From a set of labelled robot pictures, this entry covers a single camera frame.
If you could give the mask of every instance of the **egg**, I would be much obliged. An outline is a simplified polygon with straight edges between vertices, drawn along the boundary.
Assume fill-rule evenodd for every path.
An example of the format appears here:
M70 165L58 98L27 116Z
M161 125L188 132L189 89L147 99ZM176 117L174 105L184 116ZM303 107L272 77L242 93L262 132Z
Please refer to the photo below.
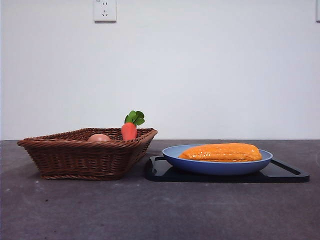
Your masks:
M91 137L89 137L88 142L106 142L110 141L110 137L104 134L93 134Z

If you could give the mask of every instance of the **outlet cover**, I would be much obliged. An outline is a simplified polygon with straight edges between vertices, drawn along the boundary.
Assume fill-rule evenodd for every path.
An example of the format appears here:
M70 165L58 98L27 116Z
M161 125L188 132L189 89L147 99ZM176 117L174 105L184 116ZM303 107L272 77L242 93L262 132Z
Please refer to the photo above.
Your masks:
M95 23L114 23L117 21L116 0L93 0L93 18Z

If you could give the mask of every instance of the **wicker basket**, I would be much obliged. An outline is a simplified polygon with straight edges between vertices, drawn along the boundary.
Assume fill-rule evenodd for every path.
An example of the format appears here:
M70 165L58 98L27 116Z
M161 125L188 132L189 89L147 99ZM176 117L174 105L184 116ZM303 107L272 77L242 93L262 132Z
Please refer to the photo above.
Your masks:
M138 128L137 138L122 140L121 128L83 128L17 142L24 147L43 179L117 180L143 157L157 130ZM87 141L105 134L106 142Z

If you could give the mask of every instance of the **toy bread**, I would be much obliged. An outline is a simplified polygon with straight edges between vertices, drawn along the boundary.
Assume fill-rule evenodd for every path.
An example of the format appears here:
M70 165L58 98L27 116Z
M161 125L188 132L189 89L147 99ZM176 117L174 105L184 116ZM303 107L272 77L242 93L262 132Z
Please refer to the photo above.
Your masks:
M246 143L205 144L188 148L181 159L209 162L251 162L262 159L259 149Z

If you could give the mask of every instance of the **blue plate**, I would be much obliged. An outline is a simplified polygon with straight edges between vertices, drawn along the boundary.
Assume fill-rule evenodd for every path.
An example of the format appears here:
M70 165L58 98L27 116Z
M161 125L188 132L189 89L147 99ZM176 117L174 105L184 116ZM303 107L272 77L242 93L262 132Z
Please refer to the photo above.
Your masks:
M259 149L262 155L262 160L259 161L216 162L178 158L184 150L200 145L202 144L171 146L162 150L162 154L176 168L198 174L220 176L244 175L260 171L270 163L273 157L272 153Z

